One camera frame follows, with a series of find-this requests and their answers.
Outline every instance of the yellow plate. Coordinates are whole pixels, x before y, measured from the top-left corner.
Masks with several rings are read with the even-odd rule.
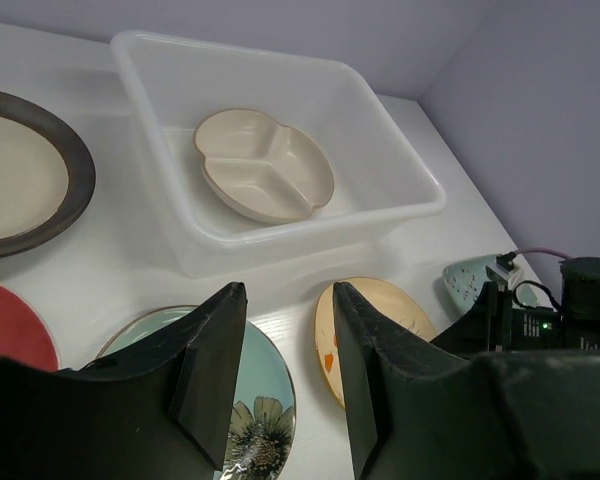
[[[376,278],[355,277],[341,280],[353,285],[380,313],[421,338],[431,341],[435,328],[420,306],[403,290]],[[315,320],[316,350],[320,366],[331,391],[344,407],[340,361],[333,321],[333,285],[320,296]]]

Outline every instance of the divided plate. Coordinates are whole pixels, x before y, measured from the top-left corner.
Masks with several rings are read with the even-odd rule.
[[[420,306],[403,290],[376,278],[341,280],[353,285],[380,313],[426,341],[436,336],[435,328]],[[320,367],[331,391],[344,407],[342,377],[333,318],[333,285],[320,296],[316,308],[315,337]]]
[[[98,357],[151,335],[194,308],[168,307],[139,317],[115,335]],[[224,470],[216,472],[214,480],[278,478],[289,457],[295,421],[295,392],[284,359],[271,340],[247,322]]]
[[[485,255],[453,263],[443,270],[442,280],[460,315],[473,307],[482,286],[489,281],[486,267],[495,261],[496,255]],[[518,299],[525,305],[538,305],[538,297],[528,285],[522,285],[518,289]]]
[[[0,257],[69,227],[87,208],[95,180],[89,150],[66,123],[0,92]]]
[[[299,130],[264,113],[217,113],[198,127],[194,143],[204,156],[209,186],[246,217],[297,222],[333,196],[333,173],[322,151]]]

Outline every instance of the white tabletop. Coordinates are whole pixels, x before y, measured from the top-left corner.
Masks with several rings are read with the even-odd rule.
[[[387,279],[404,288],[440,331],[457,317],[440,281],[442,267],[515,248],[418,104],[380,97],[445,188],[443,213],[408,221],[377,245],[192,280],[173,264],[146,206],[151,193],[134,174],[130,108],[108,45],[0,25],[0,90],[71,125],[91,150],[98,174],[86,213],[45,245],[0,259],[0,282],[44,318],[62,366],[78,368],[139,313],[198,304],[228,281],[244,281],[249,319],[280,349],[297,394],[296,437],[281,480],[353,478],[344,412],[322,378],[313,341],[315,302],[330,282]]]

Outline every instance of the purple wall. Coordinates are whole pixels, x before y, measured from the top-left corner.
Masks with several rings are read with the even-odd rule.
[[[341,60],[417,98],[496,0],[0,0],[0,22],[108,41],[143,29]]]
[[[503,0],[420,103],[518,245],[600,256],[600,0]]]

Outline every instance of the translucent plastic container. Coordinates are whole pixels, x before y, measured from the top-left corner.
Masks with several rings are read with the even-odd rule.
[[[442,187],[347,65],[142,32],[118,34],[112,49],[145,183],[191,276],[375,240],[445,205]],[[333,170],[331,201],[306,221],[277,226],[226,206],[203,178],[193,133],[230,108],[259,110],[309,136]]]

